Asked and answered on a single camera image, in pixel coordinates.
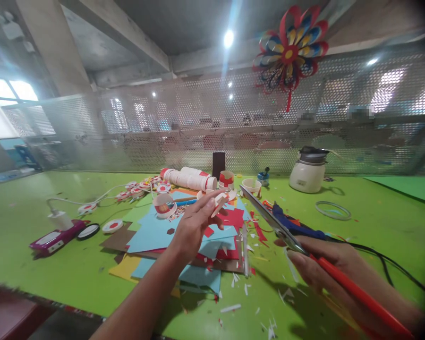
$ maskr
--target ceiling light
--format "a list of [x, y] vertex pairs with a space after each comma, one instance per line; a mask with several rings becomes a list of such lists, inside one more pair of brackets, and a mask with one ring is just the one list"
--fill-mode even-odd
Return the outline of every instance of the ceiling light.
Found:
[[371, 59], [371, 60], [367, 63], [367, 65], [368, 65], [368, 66], [370, 66], [370, 65], [376, 64], [377, 62], [378, 62], [378, 58]]
[[223, 44], [225, 45], [225, 48], [230, 48], [231, 45], [233, 44], [233, 39], [234, 39], [235, 35], [233, 33], [233, 31], [228, 30], [225, 33], [225, 37], [223, 38]]

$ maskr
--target white kettle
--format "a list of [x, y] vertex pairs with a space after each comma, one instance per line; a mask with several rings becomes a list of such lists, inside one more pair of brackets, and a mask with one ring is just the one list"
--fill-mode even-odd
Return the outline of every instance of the white kettle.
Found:
[[329, 150], [313, 146], [304, 146], [299, 150], [299, 159], [289, 177], [289, 186], [308, 194], [320, 191], [328, 153]]

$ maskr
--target black cable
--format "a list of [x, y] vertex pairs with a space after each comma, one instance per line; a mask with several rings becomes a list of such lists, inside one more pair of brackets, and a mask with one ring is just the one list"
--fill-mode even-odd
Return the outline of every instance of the black cable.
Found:
[[419, 280], [417, 280], [414, 276], [412, 276], [411, 273], [409, 273], [406, 269], [404, 269], [401, 265], [399, 265], [397, 262], [395, 262], [394, 260], [392, 260], [390, 257], [388, 257], [388, 256], [386, 256], [384, 254], [381, 254], [380, 252], [374, 250], [373, 248], [370, 248], [370, 247], [367, 247], [367, 246], [363, 246], [363, 245], [360, 245], [360, 244], [357, 244], [357, 243], [344, 242], [344, 241], [341, 241], [339, 239], [331, 238], [331, 237], [329, 237], [328, 239], [329, 239], [329, 241], [332, 241], [332, 242], [348, 243], [349, 245], [353, 246], [354, 248], [356, 248], [358, 250], [364, 250], [364, 251], [373, 253], [376, 256], [378, 256], [380, 258], [382, 264], [383, 264], [382, 266], [384, 268], [384, 274], [386, 275], [387, 281], [389, 282], [390, 285], [393, 286], [393, 283], [392, 283], [392, 279], [391, 279], [391, 277], [389, 275], [389, 272], [387, 270], [387, 265], [386, 265], [385, 260], [387, 260], [390, 263], [392, 263], [392, 265], [394, 265], [395, 267], [397, 267], [403, 274], [405, 274], [411, 281], [413, 281], [419, 288], [421, 288], [425, 292], [425, 286], [422, 283], [420, 283]]

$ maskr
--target hand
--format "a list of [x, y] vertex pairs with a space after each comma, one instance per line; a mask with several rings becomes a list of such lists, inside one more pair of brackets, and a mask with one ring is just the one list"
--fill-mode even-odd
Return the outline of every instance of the hand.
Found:
[[[304, 236], [296, 238], [306, 251], [317, 258], [324, 257], [345, 273], [411, 332], [420, 326], [423, 319], [422, 313], [385, 282], [351, 245], [326, 242]], [[275, 244], [286, 247], [286, 244], [281, 239], [276, 240]], [[288, 257], [306, 284], [317, 294], [321, 294], [322, 290], [326, 289], [351, 313], [358, 324], [384, 337], [391, 338], [395, 336], [388, 326], [382, 323], [366, 306], [350, 295], [314, 260], [292, 250], [288, 250]]]
[[[179, 221], [169, 249], [174, 251], [185, 265], [197, 255], [204, 231], [210, 224], [217, 224], [219, 229], [223, 230], [222, 220], [218, 216], [211, 217], [215, 209], [214, 198], [223, 192], [225, 190], [216, 190], [203, 196], [186, 209]], [[222, 215], [228, 215], [223, 208], [219, 212]]]

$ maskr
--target red paper flower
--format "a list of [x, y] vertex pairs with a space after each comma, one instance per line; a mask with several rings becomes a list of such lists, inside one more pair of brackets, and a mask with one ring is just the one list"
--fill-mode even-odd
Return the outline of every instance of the red paper flower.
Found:
[[[294, 24], [286, 29], [286, 18], [290, 14]], [[263, 86], [263, 92], [270, 94], [280, 87], [288, 92], [286, 112], [291, 105], [291, 92], [299, 85], [301, 78], [314, 75], [318, 70], [317, 60], [329, 48], [320, 42], [328, 29], [326, 20], [316, 23], [320, 7], [310, 7], [303, 15], [299, 6], [292, 6], [280, 22], [279, 33], [267, 31], [260, 40], [261, 53], [253, 62], [254, 71], [260, 71], [256, 86]]]

